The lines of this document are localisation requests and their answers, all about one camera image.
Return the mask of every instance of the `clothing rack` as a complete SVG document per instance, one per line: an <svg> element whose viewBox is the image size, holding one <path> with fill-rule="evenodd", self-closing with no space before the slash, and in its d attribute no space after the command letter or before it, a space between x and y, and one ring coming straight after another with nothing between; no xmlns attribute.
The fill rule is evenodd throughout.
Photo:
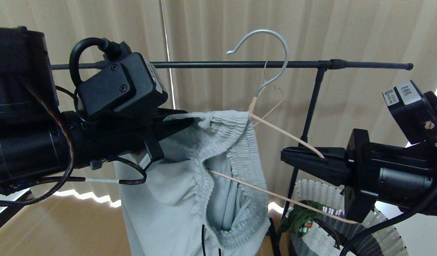
<svg viewBox="0 0 437 256"><path fill-rule="evenodd" d="M103 69L108 63L105 61L99 61L96 63L84 63L79 64L80 69ZM252 61L252 62L151 62L155 68L281 68L283 62L281 61ZM346 60L333 59L333 60L318 60L318 61L289 61L287 68L316 68L315 84L311 96L310 105L308 106L307 117L303 127L301 140L308 141L308 130L310 130L313 113L315 111L316 102L318 100L319 90L321 83L323 82L324 74L328 70L336 70L343 68L378 68L378 69L399 69L399 70L411 70L413 69L412 63L374 63L374 62L348 62ZM51 65L52 70L69 69L68 64ZM295 183L297 180L299 168L294 167L291 175L290 186L288 187L288 198L293 196ZM282 219L285 217L290 203L286 202L283 209ZM275 231L274 221L270 219L271 226L267 232L267 235L271 238L272 250L275 256L280 255L279 242L281 232Z"/></svg>

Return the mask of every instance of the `floor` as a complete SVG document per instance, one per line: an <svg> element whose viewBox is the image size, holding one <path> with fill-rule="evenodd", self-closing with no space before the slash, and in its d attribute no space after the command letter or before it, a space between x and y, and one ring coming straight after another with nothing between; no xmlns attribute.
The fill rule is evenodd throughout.
<svg viewBox="0 0 437 256"><path fill-rule="evenodd" d="M277 228L280 215L271 211ZM288 255L288 236L280 241ZM51 196L26 206L0 229L0 256L131 255L121 208L93 199ZM266 236L257 256L272 256Z"/></svg>

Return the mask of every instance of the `laundry basket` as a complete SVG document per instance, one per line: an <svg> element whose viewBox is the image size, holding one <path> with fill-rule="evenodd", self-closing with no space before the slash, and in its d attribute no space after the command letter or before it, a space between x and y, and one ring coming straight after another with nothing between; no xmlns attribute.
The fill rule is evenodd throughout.
<svg viewBox="0 0 437 256"><path fill-rule="evenodd" d="M335 209L335 213L343 212L345 198L340 195L340 190L314 180L298 180L295 185L298 200L311 200L324 206ZM379 210L370 211L361 224L348 224L332 219L325 215L318 217L338 234L350 240L362 230L376 225L387 218ZM340 250L335 248L335 240L326 230L317 223L302 238L291 235L291 241L299 256L335 256ZM356 243L356 253L360 256L407 256L408 251L402 237L394 227L388 227L373 233L362 241Z"/></svg>

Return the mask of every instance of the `dark green garment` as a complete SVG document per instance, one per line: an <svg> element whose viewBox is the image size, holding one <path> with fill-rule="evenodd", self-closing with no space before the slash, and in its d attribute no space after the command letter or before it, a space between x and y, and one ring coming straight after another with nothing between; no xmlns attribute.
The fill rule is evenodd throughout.
<svg viewBox="0 0 437 256"><path fill-rule="evenodd" d="M320 203L310 200L302 200L300 202L313 208L323 210L323 205ZM300 229L304 227L306 222L309 222L313 218L316 218L320 215L320 213L295 204L292 211L290 211L290 213L288 214L288 217L284 218L280 223L280 231L291 232L293 234L296 234L298 237L303 237L308 232L308 229L310 229L310 227L307 227L306 232L303 232Z"/></svg>

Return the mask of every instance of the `curtain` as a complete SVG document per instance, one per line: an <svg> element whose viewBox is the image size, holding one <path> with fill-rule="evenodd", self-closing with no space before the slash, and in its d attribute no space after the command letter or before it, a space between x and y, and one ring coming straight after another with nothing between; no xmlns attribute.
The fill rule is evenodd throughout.
<svg viewBox="0 0 437 256"><path fill-rule="evenodd" d="M248 32L272 29L290 47L290 60L413 63L412 71L343 69L327 71L309 131L313 146L345 147L353 128L369 130L371 141L404 146L403 133L384 104L381 92L412 79L425 92L437 86L437 0L429 1L0 1L0 26L27 26L45 33L52 64L67 63L74 44L85 37L125 40L151 61L283 60L272 36L249 38L234 55L225 55ZM87 50L82 63L100 60ZM95 71L83 71L85 79ZM248 110L264 82L262 69L158 70L173 91L177 109ZM267 69L271 78L279 69ZM57 85L73 90L68 71L54 71ZM301 136L316 69L287 69L273 85L284 93L267 120ZM72 109L59 93L61 110ZM255 113L262 117L280 101L266 89ZM168 100L165 107L173 107ZM280 161L280 150L297 143L259 124L259 151L268 189L286 194L293 168ZM110 178L112 165L74 175ZM313 178L300 172L298 178ZM113 185L68 183L63 190L93 191L118 198Z"/></svg>

